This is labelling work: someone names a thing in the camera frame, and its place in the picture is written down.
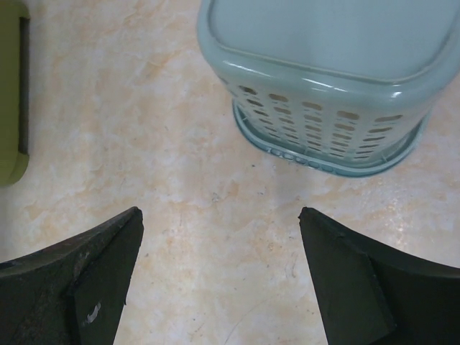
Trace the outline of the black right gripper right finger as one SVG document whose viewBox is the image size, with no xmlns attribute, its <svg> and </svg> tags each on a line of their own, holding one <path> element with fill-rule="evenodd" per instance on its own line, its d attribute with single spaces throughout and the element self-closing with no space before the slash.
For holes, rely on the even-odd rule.
<svg viewBox="0 0 460 345">
<path fill-rule="evenodd" d="M 458 344 L 459 269 L 390 247 L 314 208 L 300 232 L 329 344 Z"/>
</svg>

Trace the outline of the pale green perforated basket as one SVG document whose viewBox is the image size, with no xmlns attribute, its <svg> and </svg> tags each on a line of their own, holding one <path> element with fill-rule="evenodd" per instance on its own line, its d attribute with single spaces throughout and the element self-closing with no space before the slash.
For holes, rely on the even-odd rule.
<svg viewBox="0 0 460 345">
<path fill-rule="evenodd" d="M 202 1 L 197 38 L 249 142 L 348 178 L 402 162 L 459 74 L 457 1 Z"/>
</svg>

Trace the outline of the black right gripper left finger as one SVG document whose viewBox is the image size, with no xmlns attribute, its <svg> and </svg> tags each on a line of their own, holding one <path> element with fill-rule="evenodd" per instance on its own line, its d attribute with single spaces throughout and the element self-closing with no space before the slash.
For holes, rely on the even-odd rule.
<svg viewBox="0 0 460 345">
<path fill-rule="evenodd" d="M 112 344 L 144 233 L 132 207 L 1 263 L 2 344 Z"/>
</svg>

